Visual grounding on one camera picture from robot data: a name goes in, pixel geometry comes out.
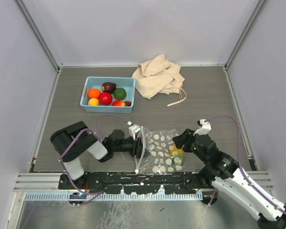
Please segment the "fake green orange mango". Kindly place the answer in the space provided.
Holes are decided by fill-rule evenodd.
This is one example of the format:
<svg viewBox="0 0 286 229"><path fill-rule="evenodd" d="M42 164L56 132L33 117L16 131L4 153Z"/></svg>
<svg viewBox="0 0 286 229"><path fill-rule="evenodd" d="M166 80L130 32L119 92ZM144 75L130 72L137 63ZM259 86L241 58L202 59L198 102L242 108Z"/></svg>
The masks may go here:
<svg viewBox="0 0 286 229"><path fill-rule="evenodd" d="M181 149L174 147L170 151L170 159L174 167L184 167L185 164L185 152Z"/></svg>

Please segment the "clear zip top bag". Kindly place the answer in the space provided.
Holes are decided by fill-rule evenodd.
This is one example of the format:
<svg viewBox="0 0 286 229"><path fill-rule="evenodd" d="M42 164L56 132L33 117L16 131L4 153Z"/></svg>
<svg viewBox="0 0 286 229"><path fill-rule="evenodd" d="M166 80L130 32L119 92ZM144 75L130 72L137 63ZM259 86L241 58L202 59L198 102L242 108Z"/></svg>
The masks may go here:
<svg viewBox="0 0 286 229"><path fill-rule="evenodd" d="M150 131L143 126L140 128L138 137L142 138L144 153L135 159L136 174L166 175L184 170L184 167L174 167L170 159L170 151L176 147L172 140L178 135L176 129Z"/></svg>

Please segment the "fake dark purple plum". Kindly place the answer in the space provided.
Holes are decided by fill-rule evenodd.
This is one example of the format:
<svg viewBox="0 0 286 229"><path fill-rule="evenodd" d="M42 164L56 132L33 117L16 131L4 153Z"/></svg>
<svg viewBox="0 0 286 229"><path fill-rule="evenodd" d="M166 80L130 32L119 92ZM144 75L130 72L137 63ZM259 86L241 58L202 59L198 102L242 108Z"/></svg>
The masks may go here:
<svg viewBox="0 0 286 229"><path fill-rule="evenodd" d="M132 105L131 101L125 101L124 106L130 107Z"/></svg>

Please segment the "fake red pear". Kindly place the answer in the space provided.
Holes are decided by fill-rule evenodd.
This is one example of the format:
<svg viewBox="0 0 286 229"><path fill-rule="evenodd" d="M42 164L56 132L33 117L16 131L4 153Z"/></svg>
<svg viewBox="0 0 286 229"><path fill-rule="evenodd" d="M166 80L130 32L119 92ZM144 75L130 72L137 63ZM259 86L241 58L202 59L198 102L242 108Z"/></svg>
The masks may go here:
<svg viewBox="0 0 286 229"><path fill-rule="evenodd" d="M126 106L126 105L122 101L115 100L115 101L113 101L112 106Z"/></svg>

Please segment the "fake yellow lemon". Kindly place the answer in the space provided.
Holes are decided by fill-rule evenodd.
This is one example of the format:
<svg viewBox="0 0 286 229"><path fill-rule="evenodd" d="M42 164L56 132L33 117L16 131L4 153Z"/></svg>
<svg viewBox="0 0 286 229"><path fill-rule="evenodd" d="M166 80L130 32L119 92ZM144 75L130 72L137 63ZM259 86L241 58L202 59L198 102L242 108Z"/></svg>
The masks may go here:
<svg viewBox="0 0 286 229"><path fill-rule="evenodd" d="M116 100L124 100L127 96L127 92L124 88L116 88L113 92L114 98Z"/></svg>

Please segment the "fake red pomegranate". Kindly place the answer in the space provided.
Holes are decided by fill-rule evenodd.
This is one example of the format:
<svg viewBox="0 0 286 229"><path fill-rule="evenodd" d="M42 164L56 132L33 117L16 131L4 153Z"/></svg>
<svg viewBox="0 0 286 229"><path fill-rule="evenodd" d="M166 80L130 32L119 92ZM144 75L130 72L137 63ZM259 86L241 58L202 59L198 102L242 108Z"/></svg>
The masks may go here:
<svg viewBox="0 0 286 229"><path fill-rule="evenodd" d="M110 93L101 93L98 98L100 104L102 105L110 105L112 102L112 95Z"/></svg>

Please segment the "fake yellow peach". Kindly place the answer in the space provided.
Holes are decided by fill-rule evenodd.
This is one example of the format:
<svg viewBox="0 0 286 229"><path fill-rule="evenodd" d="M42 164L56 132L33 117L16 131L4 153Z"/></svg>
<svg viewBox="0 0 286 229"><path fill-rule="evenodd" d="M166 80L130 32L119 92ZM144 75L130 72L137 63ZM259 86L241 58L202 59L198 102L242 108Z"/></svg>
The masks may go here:
<svg viewBox="0 0 286 229"><path fill-rule="evenodd" d="M99 104L100 104L100 102L97 98L91 98L88 101L89 106L98 106Z"/></svg>

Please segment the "fake dark purple eggplant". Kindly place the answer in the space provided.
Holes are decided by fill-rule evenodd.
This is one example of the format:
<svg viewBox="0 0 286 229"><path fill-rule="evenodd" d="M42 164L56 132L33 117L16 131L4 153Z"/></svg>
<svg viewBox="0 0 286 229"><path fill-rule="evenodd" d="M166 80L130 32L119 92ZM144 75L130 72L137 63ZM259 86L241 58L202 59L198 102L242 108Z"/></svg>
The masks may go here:
<svg viewBox="0 0 286 229"><path fill-rule="evenodd" d="M116 84L115 83L111 83L111 82L104 82L102 84L102 91L104 93L110 93L113 94L114 91L116 90Z"/></svg>

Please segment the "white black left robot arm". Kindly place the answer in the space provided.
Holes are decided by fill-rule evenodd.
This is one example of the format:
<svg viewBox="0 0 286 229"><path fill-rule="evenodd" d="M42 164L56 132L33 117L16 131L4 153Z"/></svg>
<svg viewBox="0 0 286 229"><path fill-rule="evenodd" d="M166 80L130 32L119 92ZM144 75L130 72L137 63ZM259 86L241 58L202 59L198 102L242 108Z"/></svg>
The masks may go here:
<svg viewBox="0 0 286 229"><path fill-rule="evenodd" d="M116 152L129 153L131 157L142 160L146 155L146 142L143 128L128 123L128 138L122 130L115 129L101 140L83 121L79 121L54 132L50 137L69 184L75 189L84 187L85 171L80 161L80 155L90 153L97 161L104 163L110 160Z"/></svg>

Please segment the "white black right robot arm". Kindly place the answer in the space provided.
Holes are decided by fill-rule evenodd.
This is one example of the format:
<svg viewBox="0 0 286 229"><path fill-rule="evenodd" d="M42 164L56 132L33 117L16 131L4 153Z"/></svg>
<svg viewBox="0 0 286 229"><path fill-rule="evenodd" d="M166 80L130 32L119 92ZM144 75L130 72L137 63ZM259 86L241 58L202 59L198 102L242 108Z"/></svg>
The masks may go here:
<svg viewBox="0 0 286 229"><path fill-rule="evenodd" d="M220 151L209 135L186 129L173 137L173 142L176 148L194 153L204 163L199 172L203 187L214 187L228 195L247 210L261 229L286 228L286 203L266 192L233 157Z"/></svg>

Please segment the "light blue perforated basket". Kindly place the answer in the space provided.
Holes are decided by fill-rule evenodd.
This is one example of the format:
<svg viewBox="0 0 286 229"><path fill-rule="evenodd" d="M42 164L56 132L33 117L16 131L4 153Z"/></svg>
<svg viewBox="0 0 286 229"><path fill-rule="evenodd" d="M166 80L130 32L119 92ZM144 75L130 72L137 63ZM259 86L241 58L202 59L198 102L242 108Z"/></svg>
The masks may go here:
<svg viewBox="0 0 286 229"><path fill-rule="evenodd" d="M86 112L129 114L134 105L135 84L134 78L87 77L80 105Z"/></svg>

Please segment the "beige drawstring cloth bag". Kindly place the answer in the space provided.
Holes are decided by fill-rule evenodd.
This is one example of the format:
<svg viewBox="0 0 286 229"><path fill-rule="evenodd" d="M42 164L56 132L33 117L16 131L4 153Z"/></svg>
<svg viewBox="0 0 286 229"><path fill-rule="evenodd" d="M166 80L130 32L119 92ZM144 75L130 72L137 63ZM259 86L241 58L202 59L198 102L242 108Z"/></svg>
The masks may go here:
<svg viewBox="0 0 286 229"><path fill-rule="evenodd" d="M183 89L185 79L181 76L180 69L180 65L167 60L165 55L158 55L138 64L132 75L136 81L135 88L142 97L149 100L157 94L178 94L179 101L167 106L179 104L187 98Z"/></svg>

